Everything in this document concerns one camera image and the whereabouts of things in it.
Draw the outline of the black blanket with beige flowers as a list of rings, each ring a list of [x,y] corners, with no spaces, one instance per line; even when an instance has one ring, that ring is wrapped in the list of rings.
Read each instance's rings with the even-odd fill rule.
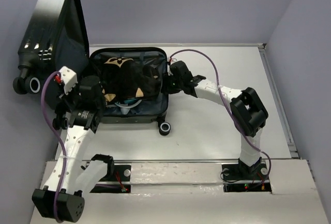
[[[100,68],[103,94],[109,104],[134,98],[158,96],[161,88],[159,71],[128,57],[111,57]]]

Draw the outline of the teal white headphones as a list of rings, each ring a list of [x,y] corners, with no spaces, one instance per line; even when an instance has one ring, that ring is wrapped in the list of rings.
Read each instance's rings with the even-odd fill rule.
[[[120,108],[122,115],[127,115],[132,108],[135,108],[141,103],[142,100],[128,99],[123,102],[116,102],[115,105]]]

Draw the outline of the black and white suitcase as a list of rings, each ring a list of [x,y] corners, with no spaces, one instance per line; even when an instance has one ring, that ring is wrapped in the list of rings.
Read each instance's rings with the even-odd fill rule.
[[[103,48],[90,52],[81,0],[38,0],[18,56],[20,73],[13,81],[14,91],[21,95],[43,92],[45,104],[55,111],[51,126],[56,130],[67,129],[71,116],[71,113],[61,115],[61,86],[55,82],[63,66],[77,74],[78,82],[87,76],[98,76],[101,86],[100,68],[111,57],[128,57],[156,68],[161,88],[163,75],[168,73],[167,55],[160,48]],[[100,123],[156,122],[159,133],[168,135],[171,125],[165,118],[169,98],[161,88],[158,96],[134,98],[142,101],[127,115],[122,115],[115,103],[106,102]]]

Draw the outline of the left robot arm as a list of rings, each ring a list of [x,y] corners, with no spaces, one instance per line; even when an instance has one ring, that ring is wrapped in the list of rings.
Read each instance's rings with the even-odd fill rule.
[[[81,167],[106,108],[100,79],[85,77],[74,92],[78,103],[71,111],[66,138],[58,139],[62,151],[43,187],[35,189],[32,195],[41,216],[57,223],[77,222],[84,210],[84,195],[101,179],[109,180],[114,175],[114,159],[110,155],[96,154],[85,169]]]

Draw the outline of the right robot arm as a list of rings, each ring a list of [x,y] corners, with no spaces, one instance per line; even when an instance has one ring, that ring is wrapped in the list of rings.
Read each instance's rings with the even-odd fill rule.
[[[170,64],[163,88],[168,94],[182,91],[186,95],[225,107],[240,133],[239,175],[243,178],[251,178],[256,174],[262,160],[261,134],[268,112],[253,88],[239,90],[214,83],[201,75],[193,76],[183,61]]]

